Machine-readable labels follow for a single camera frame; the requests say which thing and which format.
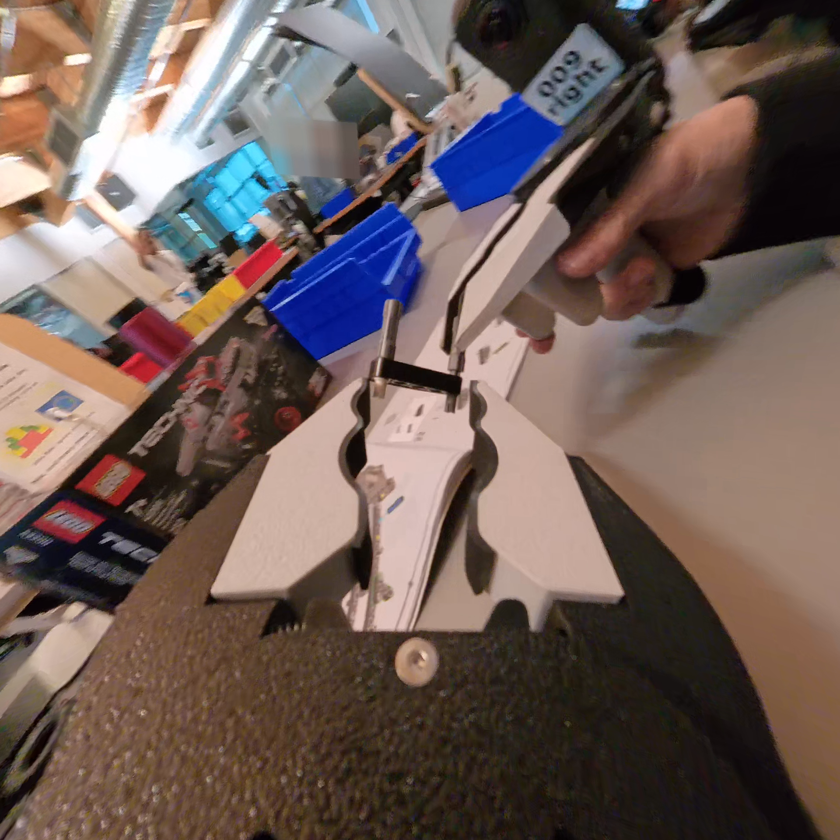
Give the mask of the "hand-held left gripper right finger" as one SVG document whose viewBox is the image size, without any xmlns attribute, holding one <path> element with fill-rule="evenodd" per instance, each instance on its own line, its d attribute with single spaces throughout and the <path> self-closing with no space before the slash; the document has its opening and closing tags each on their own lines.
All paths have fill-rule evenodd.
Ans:
<svg viewBox="0 0 840 840">
<path fill-rule="evenodd" d="M 518 602 L 533 631 L 556 602 L 618 604 L 623 586 L 562 447 L 484 381 L 469 385 L 469 425 L 471 590 Z"/>
</svg>

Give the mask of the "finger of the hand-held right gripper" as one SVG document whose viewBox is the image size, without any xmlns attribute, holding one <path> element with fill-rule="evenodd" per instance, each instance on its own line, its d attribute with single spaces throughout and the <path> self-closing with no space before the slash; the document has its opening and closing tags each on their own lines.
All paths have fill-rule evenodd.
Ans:
<svg viewBox="0 0 840 840">
<path fill-rule="evenodd" d="M 453 287 L 453 353 L 462 354 L 496 319 L 537 341 L 553 334 L 554 315 L 526 287 L 570 232 L 551 200 L 509 206 L 463 266 Z"/>
<path fill-rule="evenodd" d="M 448 298 L 445 349 L 467 350 L 494 320 L 527 334 L 524 203 L 511 203 L 464 264 Z"/>
</svg>

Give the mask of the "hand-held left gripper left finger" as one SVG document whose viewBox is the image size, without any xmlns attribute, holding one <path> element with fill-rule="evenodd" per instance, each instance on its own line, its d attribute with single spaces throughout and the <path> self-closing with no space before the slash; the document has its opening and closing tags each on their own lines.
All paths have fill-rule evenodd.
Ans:
<svg viewBox="0 0 840 840">
<path fill-rule="evenodd" d="M 357 379 L 267 456 L 210 595 L 215 601 L 341 601 L 373 568 L 367 462 L 370 384 Z"/>
</svg>

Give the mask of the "grey toy axle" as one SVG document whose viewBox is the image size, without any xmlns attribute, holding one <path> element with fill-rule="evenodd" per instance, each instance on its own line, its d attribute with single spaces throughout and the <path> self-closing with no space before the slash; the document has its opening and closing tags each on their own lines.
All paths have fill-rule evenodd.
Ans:
<svg viewBox="0 0 840 840">
<path fill-rule="evenodd" d="M 380 341 L 370 368 L 371 396 L 375 399 L 385 396 L 390 382 L 402 315 L 403 305 L 399 300 L 391 298 L 386 301 L 382 313 Z"/>
</svg>

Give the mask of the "person's right forearm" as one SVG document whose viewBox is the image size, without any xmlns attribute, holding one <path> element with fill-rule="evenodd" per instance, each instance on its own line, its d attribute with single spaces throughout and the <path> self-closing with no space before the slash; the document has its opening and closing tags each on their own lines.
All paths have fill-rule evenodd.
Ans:
<svg viewBox="0 0 840 840">
<path fill-rule="evenodd" d="M 757 107 L 743 215 L 720 259 L 839 236 L 839 53 L 744 82 Z"/>
</svg>

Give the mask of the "wooden background desk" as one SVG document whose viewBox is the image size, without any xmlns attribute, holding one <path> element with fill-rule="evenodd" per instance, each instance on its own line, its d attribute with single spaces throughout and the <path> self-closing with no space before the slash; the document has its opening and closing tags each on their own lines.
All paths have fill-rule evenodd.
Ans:
<svg viewBox="0 0 840 840">
<path fill-rule="evenodd" d="M 325 219 L 315 228 L 317 235 L 326 235 L 327 231 L 345 217 L 352 215 L 359 207 L 363 207 L 371 199 L 387 195 L 393 189 L 393 185 L 400 179 L 410 179 L 410 176 L 422 169 L 424 154 L 431 135 L 426 135 L 417 141 L 413 147 L 402 155 L 398 160 L 389 164 L 379 174 L 377 179 L 360 195 L 355 197 L 352 203 L 330 218 Z"/>
</svg>

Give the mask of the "person's right hand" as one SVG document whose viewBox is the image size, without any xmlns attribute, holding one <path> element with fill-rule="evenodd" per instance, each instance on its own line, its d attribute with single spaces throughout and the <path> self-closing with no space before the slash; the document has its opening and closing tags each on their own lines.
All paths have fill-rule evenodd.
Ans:
<svg viewBox="0 0 840 840">
<path fill-rule="evenodd" d="M 614 279 L 600 285 L 603 318 L 624 321 L 651 307 L 655 261 L 622 252 L 639 236 L 674 270 L 714 256 L 744 213 L 758 126 L 757 102 L 741 95 L 660 134 L 622 191 L 554 257 L 549 289 L 618 260 Z"/>
</svg>

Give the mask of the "white instruction booklet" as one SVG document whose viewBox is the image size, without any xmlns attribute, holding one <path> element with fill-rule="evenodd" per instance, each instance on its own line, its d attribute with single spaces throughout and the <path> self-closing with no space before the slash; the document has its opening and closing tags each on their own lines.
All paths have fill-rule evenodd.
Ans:
<svg viewBox="0 0 840 840">
<path fill-rule="evenodd" d="M 357 481 L 367 500 L 374 559 L 367 589 L 356 585 L 343 599 L 354 631 L 413 628 L 448 510 L 469 472 L 469 384 L 486 382 L 508 398 L 528 349 L 511 325 L 495 320 L 465 354 L 452 413 L 444 395 L 398 388 L 369 429 Z"/>
</svg>

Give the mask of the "black toy set box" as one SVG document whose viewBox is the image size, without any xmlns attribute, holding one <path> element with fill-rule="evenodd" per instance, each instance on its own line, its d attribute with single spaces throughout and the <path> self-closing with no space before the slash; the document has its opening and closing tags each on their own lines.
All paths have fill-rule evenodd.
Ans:
<svg viewBox="0 0 840 840">
<path fill-rule="evenodd" d="M 315 412 L 332 378 L 247 302 L 2 532 L 2 576 L 113 611 L 254 457 Z"/>
</svg>

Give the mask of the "red storage bin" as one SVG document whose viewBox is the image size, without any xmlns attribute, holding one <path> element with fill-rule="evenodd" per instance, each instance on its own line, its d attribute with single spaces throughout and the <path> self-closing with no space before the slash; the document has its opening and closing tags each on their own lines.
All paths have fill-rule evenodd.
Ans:
<svg viewBox="0 0 840 840">
<path fill-rule="evenodd" d="M 233 274 L 244 289 L 250 289 L 284 256 L 284 251 L 273 241 L 262 246 L 237 266 Z"/>
</svg>

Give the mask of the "magenta storage bin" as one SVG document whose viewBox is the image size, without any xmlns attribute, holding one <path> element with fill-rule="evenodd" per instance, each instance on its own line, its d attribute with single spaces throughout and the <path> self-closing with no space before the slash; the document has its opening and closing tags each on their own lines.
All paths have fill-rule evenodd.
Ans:
<svg viewBox="0 0 840 840">
<path fill-rule="evenodd" d="M 193 337 L 153 308 L 143 308 L 126 321 L 118 336 L 163 369 L 181 363 L 195 349 Z"/>
</svg>

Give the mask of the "large window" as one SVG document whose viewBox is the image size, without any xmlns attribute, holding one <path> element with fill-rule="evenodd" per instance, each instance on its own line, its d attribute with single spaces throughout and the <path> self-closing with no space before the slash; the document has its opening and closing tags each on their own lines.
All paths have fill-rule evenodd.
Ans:
<svg viewBox="0 0 840 840">
<path fill-rule="evenodd" d="M 250 142 L 176 184 L 143 228 L 187 260 L 226 245 L 250 254 L 265 242 L 251 218 L 268 215 L 265 200 L 286 187 L 259 143 Z"/>
</svg>

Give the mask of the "printed paper sheet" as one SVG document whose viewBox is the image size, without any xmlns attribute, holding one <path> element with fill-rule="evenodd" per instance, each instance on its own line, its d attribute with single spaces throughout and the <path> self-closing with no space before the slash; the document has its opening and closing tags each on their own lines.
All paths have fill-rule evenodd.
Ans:
<svg viewBox="0 0 840 840">
<path fill-rule="evenodd" d="M 1 348 L 1 480 L 26 492 L 63 483 L 130 410 L 19 351 Z"/>
</svg>

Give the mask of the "silver ventilation duct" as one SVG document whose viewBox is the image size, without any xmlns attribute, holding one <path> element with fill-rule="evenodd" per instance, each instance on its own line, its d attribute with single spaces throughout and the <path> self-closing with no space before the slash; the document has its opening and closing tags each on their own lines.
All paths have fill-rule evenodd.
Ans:
<svg viewBox="0 0 840 840">
<path fill-rule="evenodd" d="M 91 61 L 75 105 L 78 128 L 99 130 L 116 107 L 139 92 L 154 42 L 163 33 L 175 2 L 102 2 L 92 38 Z M 306 2 L 222 2 L 216 17 L 185 63 L 156 131 L 168 137 L 189 133 L 244 60 L 250 42 L 271 18 Z"/>
</svg>

